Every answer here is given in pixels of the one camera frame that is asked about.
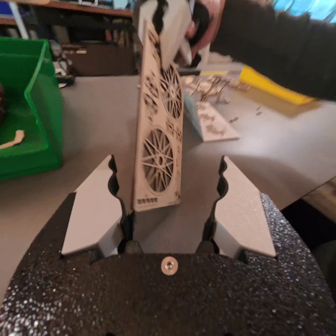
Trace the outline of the loose wooden piece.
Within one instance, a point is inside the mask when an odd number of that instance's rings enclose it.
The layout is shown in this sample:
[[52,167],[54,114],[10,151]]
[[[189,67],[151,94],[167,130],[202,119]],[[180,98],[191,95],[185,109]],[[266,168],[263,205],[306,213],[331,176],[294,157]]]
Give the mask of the loose wooden piece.
[[25,137],[25,132],[23,130],[17,130],[15,132],[14,139],[4,144],[1,144],[0,150],[19,145],[23,141],[24,137]]

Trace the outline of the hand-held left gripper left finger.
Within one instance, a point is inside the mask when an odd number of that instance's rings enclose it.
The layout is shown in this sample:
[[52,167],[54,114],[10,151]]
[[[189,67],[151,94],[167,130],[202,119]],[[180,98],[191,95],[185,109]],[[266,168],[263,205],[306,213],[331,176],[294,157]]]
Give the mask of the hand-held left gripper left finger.
[[108,155],[75,191],[61,254],[97,249],[103,257],[122,254],[133,238],[134,214],[118,196],[114,155]]

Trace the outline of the assembly instruction booklet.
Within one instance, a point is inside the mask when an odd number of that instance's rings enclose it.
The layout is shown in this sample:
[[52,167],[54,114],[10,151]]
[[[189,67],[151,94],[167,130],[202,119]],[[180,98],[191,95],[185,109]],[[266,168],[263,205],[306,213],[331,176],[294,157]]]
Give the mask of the assembly instruction booklet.
[[184,94],[184,116],[197,131],[203,142],[238,140],[241,135],[207,101],[195,101]]

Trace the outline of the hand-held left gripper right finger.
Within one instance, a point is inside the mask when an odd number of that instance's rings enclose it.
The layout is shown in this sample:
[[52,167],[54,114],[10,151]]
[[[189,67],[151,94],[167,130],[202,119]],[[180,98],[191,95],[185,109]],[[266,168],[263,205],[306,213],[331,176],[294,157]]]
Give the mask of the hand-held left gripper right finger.
[[231,259],[243,259],[245,252],[276,259],[261,193],[227,156],[221,157],[217,192],[202,243]]

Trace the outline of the yellow plastic bin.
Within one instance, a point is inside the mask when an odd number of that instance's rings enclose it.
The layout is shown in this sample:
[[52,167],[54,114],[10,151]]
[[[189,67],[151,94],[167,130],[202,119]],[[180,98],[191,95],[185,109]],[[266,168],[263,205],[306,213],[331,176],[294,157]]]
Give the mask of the yellow plastic bin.
[[247,65],[242,68],[239,81],[296,106],[302,106],[317,100],[280,86]]

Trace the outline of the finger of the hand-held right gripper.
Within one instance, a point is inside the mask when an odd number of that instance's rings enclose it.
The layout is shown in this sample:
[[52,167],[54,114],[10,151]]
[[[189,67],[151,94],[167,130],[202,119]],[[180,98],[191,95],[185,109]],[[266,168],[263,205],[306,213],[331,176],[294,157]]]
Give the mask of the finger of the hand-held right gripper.
[[152,22],[155,12],[154,0],[137,0],[134,5],[134,26],[141,44],[144,43],[145,22]]
[[159,36],[162,68],[168,68],[175,60],[182,65],[191,64],[191,47],[186,35],[193,10],[194,1],[157,1],[152,20]]

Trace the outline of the dark brown box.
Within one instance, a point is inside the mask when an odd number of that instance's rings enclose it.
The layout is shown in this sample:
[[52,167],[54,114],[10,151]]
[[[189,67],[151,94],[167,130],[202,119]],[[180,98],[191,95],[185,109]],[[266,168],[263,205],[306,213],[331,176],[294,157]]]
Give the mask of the dark brown box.
[[135,54],[115,44],[64,44],[62,51],[77,76],[101,77],[137,74]]

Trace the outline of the wooden parts sheet with wheels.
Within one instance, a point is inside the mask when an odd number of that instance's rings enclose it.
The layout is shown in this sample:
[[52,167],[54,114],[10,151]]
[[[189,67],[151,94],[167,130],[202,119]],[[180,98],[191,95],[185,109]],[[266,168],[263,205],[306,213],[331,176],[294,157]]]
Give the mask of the wooden parts sheet with wheels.
[[161,68],[159,36],[144,23],[133,209],[176,205],[181,194],[183,84],[174,64]]

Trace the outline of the person's right forearm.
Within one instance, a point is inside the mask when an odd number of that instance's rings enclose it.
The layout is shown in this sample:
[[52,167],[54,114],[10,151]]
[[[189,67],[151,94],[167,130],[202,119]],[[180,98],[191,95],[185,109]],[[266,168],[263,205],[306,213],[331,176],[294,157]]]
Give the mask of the person's right forearm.
[[230,56],[275,83],[319,99],[336,100],[336,26],[276,14],[256,1],[226,1],[210,51]]

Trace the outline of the person's right hand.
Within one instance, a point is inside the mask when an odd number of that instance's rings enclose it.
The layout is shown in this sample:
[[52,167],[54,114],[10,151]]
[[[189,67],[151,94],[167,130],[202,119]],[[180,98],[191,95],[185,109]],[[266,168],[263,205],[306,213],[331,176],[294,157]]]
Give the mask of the person's right hand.
[[199,50],[207,47],[210,45],[216,37],[216,34],[219,30],[221,19],[224,11],[225,6],[225,0],[200,0],[196,1],[197,3],[200,3],[204,5],[208,12],[209,12],[209,25],[200,39],[200,41],[191,48],[191,55],[192,59],[194,59],[195,55],[198,53]]

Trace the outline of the green plastic bin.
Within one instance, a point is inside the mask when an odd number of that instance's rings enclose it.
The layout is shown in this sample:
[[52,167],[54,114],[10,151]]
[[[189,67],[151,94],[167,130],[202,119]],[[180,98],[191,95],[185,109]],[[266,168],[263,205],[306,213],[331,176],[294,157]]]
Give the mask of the green plastic bin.
[[62,165],[63,100],[47,40],[1,37],[0,180],[55,170]]

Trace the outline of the wooden workbench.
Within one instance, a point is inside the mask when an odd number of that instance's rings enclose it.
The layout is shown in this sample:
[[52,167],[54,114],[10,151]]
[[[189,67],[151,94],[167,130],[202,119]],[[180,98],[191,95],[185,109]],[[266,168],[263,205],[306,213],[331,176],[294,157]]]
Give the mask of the wooden workbench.
[[28,11],[21,17],[32,26],[116,29],[132,26],[132,12],[69,1],[18,1]]

